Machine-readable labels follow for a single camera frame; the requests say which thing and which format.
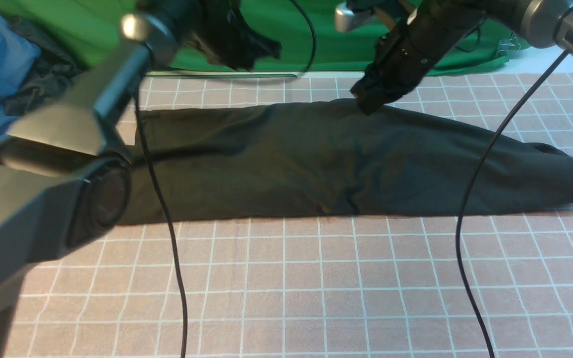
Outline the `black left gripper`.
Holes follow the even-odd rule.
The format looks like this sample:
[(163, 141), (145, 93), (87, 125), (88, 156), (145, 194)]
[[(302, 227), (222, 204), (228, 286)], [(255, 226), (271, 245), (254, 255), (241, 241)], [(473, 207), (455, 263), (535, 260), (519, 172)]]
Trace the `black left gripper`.
[(260, 59), (280, 59), (282, 44), (252, 29), (239, 0), (201, 0), (198, 26), (186, 43), (207, 62), (234, 71), (252, 71)]

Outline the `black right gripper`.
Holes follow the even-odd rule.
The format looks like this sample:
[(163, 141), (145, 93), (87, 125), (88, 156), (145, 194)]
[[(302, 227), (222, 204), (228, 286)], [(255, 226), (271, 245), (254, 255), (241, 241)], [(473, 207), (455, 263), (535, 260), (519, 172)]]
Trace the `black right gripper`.
[(374, 61), (350, 90), (359, 110), (370, 115), (413, 91), (486, 16), (482, 1), (424, 0), (376, 45)]

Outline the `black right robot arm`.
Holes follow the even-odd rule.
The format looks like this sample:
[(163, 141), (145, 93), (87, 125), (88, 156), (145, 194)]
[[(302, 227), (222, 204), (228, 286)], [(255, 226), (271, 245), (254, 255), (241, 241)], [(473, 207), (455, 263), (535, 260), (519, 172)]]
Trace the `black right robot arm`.
[(530, 47), (573, 55), (573, 0), (424, 0), (412, 12), (397, 0), (371, 5), (389, 32), (351, 93), (369, 115), (413, 91), (457, 44), (487, 18)]

